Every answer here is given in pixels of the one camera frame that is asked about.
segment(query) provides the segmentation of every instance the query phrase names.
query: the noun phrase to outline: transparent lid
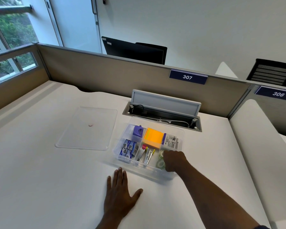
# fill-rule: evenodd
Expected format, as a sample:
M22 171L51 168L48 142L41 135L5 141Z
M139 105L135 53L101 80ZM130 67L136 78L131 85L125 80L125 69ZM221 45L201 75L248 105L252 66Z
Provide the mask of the transparent lid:
M55 146L107 150L117 113L115 109L79 107Z

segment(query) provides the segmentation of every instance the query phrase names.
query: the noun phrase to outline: person's right hand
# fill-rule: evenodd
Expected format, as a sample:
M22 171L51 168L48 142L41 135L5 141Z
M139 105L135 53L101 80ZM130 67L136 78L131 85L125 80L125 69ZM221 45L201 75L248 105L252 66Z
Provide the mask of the person's right hand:
M181 151L165 150L163 153L163 160L167 172L177 172L179 168L188 164L184 153Z

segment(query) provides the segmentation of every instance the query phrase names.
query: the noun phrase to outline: clear plastic organizer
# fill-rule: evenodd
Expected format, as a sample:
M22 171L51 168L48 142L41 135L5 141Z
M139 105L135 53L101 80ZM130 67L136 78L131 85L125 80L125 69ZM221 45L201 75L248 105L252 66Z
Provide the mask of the clear plastic organizer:
M143 128L143 133L141 133L142 137L137 136L137 132L134 133L135 126L141 126ZM138 172L140 170L145 170L149 172L152 176L166 177L168 179L172 179L177 176L177 174L169 173L165 170L162 151L181 151L184 135L185 132L177 127L171 127L166 124L150 121L148 119L132 117L124 132L122 133L122 136L119 139L117 145L113 149L113 152L118 160L133 165L137 168L136 171ZM125 144L125 140L136 142L136 146L133 150L131 158L129 157L130 153L126 154L126 150L122 151L122 149L127 146Z

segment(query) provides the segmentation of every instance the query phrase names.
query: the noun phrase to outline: white desk surface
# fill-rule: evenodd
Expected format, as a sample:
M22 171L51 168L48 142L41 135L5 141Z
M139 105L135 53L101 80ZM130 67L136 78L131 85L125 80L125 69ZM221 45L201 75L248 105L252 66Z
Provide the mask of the white desk surface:
M112 148L130 117L130 98L48 81L0 110L0 228L94 228L103 214L106 177L119 167ZM54 145L79 106L118 110L107 151ZM202 132L185 129L190 163L258 223L269 222L228 119L200 113ZM130 194L143 188L120 228L205 228L179 177L157 183L128 172Z

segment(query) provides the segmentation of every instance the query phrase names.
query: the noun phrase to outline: fingers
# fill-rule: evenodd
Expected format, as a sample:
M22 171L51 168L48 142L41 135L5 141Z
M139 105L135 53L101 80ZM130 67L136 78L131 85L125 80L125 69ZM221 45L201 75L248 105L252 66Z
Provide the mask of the fingers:
M116 181L118 180L118 170L116 169L114 171L114 175L113 175L113 182L112 182L112 187L116 186Z
M119 167L119 171L118 171L118 179L116 181L116 185L122 185L122 180L123 180L123 173L122 173L122 168Z
M108 176L107 177L107 193L108 193L108 191L111 189L111 177L110 176Z
M133 202L134 202L133 205L136 204L136 202L138 201L138 199L139 199L139 197L140 197L140 195L141 195L142 192L143 192L143 189L138 189L138 190L134 193L134 195L131 197L132 200L133 200Z
M123 183L122 183L122 185L128 186L128 179L127 179L127 174L126 174L125 170L123 171Z

